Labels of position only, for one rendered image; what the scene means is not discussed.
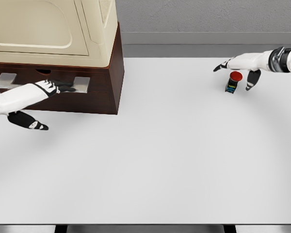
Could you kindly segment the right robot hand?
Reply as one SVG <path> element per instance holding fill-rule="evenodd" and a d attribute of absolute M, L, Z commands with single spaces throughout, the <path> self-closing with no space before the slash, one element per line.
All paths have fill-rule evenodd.
<path fill-rule="evenodd" d="M 261 53 L 244 53 L 219 64 L 213 71 L 216 72 L 220 69 L 248 70 L 246 90 L 249 91 L 257 84 L 261 70 L 269 71 L 269 66 Z"/>

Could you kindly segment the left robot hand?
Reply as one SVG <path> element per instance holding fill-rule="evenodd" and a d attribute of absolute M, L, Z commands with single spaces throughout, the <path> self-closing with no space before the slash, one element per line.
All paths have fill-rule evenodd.
<path fill-rule="evenodd" d="M 47 131 L 47 125 L 22 109 L 42 102 L 56 94 L 75 92 L 73 83 L 57 80 L 42 80 L 13 88 L 0 94 L 0 114 L 6 115 L 10 123 L 26 129 Z"/>

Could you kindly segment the brown drawer with silver handle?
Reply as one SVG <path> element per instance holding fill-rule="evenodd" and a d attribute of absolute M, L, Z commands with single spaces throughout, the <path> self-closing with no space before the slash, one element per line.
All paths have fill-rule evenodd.
<path fill-rule="evenodd" d="M 16 74 L 16 84 L 35 83 L 51 79 L 73 82 L 76 77 L 89 77 L 87 93 L 64 92 L 30 106 L 30 110 L 114 114 L 118 113 L 124 78 L 123 62 L 109 66 L 71 67 L 0 63 L 0 74 Z"/>

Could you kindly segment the cream and brown cabinet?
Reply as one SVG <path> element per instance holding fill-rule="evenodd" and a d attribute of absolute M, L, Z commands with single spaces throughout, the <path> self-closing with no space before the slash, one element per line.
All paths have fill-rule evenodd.
<path fill-rule="evenodd" d="M 103 68 L 123 62 L 115 0 L 0 0 L 0 63 Z M 0 92 L 20 86 L 0 74 Z M 89 77 L 76 77 L 87 93 Z"/>

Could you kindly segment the red button switch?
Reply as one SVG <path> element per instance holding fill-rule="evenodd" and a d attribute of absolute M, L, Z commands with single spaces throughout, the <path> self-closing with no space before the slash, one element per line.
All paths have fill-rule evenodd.
<path fill-rule="evenodd" d="M 231 72 L 229 75 L 229 80 L 225 87 L 225 91 L 233 94 L 237 88 L 238 82 L 241 81 L 242 78 L 243 76 L 240 72 L 238 71 Z"/>

